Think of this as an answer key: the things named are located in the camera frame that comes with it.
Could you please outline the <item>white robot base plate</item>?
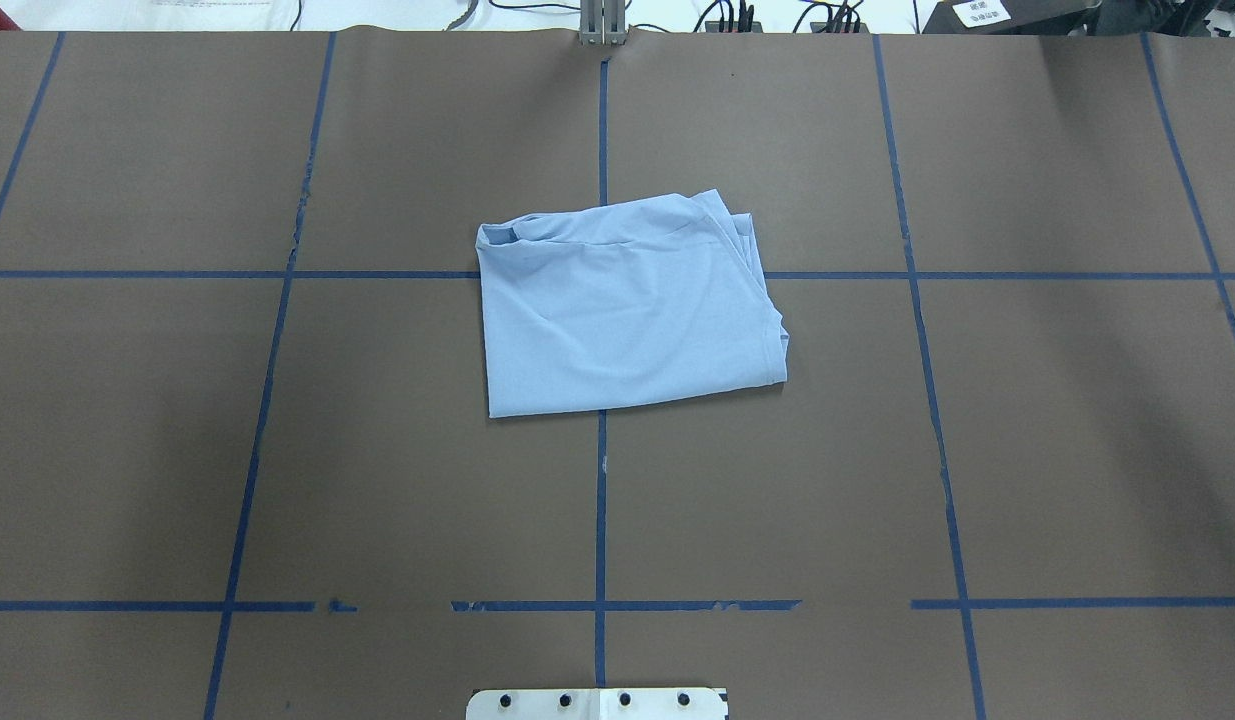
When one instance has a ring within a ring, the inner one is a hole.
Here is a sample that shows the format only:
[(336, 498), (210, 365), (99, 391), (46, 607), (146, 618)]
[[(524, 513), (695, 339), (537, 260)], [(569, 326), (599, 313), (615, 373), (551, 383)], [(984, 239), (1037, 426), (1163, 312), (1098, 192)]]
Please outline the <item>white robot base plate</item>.
[(485, 689), (466, 719), (727, 719), (727, 692), (709, 687)]

